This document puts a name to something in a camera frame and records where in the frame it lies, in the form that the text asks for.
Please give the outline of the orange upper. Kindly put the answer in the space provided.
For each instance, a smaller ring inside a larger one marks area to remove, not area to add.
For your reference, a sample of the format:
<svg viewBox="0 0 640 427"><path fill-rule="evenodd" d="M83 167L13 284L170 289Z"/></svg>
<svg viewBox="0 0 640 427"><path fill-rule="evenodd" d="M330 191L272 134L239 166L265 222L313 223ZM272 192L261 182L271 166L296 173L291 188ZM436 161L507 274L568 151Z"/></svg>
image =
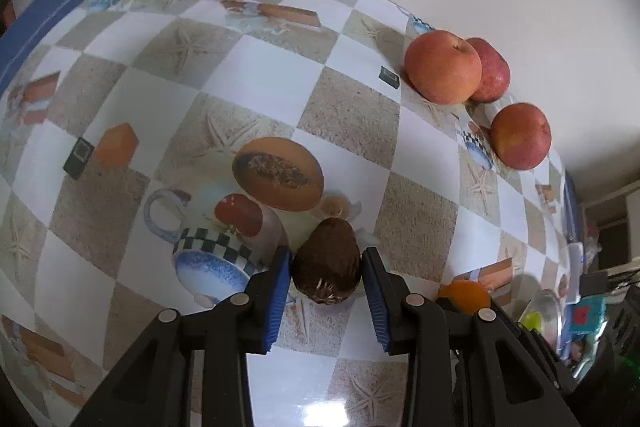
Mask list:
<svg viewBox="0 0 640 427"><path fill-rule="evenodd" d="M442 286L438 298L448 299L458 312L474 315L476 312L491 306L491 298L480 283L469 280L456 280Z"/></svg>

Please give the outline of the round brown avocado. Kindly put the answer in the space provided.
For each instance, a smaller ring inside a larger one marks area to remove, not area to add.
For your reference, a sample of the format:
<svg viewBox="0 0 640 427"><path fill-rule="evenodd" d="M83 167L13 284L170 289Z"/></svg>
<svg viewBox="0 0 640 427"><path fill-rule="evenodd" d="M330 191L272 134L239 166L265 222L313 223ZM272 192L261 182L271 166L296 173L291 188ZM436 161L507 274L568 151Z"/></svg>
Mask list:
<svg viewBox="0 0 640 427"><path fill-rule="evenodd" d="M340 218L324 219L293 258L293 283L315 303L337 305L356 291L360 259L352 226Z"/></svg>

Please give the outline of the green apple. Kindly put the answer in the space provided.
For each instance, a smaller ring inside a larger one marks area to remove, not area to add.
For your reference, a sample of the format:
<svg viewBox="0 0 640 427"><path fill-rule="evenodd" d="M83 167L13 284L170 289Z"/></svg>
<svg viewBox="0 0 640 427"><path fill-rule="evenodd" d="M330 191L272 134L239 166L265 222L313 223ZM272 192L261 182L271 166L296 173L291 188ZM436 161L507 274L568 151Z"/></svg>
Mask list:
<svg viewBox="0 0 640 427"><path fill-rule="evenodd" d="M542 318L542 315L537 311L530 311L525 313L520 318L520 324L529 332L537 331L538 333L542 333L544 331L544 319Z"/></svg>

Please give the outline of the silver metal bowl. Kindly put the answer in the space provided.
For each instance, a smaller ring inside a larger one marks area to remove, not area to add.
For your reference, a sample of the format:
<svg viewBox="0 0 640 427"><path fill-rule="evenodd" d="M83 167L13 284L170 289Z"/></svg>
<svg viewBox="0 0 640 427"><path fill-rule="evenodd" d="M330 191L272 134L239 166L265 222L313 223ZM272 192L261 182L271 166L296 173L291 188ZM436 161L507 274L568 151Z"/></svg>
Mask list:
<svg viewBox="0 0 640 427"><path fill-rule="evenodd" d="M541 289L533 300L525 307L520 318L527 312L537 311L544 319L544 331L539 333L548 345L558 352L562 338L563 317L561 301L551 289Z"/></svg>

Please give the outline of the pale orange-red apple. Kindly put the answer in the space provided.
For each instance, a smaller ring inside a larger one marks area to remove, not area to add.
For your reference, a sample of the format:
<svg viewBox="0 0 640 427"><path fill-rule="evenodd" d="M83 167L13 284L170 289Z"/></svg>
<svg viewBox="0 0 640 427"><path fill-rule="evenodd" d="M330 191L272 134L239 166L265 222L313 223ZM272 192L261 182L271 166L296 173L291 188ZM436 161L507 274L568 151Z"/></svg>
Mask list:
<svg viewBox="0 0 640 427"><path fill-rule="evenodd" d="M482 63L475 49L446 30L416 37L408 45L404 69L413 88L439 105L469 100L482 79Z"/></svg>

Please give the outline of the red apple near edge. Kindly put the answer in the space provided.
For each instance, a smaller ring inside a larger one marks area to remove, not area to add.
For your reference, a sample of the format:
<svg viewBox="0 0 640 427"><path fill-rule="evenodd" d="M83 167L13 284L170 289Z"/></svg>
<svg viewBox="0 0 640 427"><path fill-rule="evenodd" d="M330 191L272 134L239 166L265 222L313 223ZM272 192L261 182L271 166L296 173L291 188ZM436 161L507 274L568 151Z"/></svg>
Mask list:
<svg viewBox="0 0 640 427"><path fill-rule="evenodd" d="M506 167L534 169L549 153L550 124L537 106L514 103L501 109L491 121L490 142Z"/></svg>

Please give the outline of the dark red apple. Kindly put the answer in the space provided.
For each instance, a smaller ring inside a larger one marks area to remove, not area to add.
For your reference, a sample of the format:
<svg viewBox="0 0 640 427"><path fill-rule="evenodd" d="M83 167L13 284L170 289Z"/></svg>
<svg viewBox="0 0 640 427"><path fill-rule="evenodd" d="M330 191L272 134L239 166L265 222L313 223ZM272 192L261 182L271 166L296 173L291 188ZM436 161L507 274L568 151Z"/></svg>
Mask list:
<svg viewBox="0 0 640 427"><path fill-rule="evenodd" d="M511 82L509 64L504 57L486 40L472 37L466 40L474 48L482 63L480 87L471 96L477 103L498 101L508 91Z"/></svg>

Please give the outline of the checkered printed tablecloth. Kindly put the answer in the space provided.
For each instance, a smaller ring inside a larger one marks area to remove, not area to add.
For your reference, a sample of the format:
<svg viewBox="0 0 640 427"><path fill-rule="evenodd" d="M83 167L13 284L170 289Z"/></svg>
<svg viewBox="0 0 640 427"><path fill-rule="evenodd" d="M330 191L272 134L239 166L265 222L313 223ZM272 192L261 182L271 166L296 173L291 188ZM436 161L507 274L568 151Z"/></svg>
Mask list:
<svg viewBox="0 0 640 427"><path fill-rule="evenodd" d="M434 297L506 262L520 313L566 291L565 172L504 167L497 105L400 68L427 23L388 0L36 0L1 40L1 366L66 426L165 308L337 217Z"/></svg>

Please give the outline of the white device on table edge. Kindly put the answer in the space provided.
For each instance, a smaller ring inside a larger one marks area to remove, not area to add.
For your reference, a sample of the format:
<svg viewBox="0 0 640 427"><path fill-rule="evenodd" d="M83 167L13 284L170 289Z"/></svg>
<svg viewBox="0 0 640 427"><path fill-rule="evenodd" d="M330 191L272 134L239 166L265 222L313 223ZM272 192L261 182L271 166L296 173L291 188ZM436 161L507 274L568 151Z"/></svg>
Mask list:
<svg viewBox="0 0 640 427"><path fill-rule="evenodd" d="M573 277L580 277L584 273L584 244L582 242L569 243L567 246L568 267Z"/></svg>

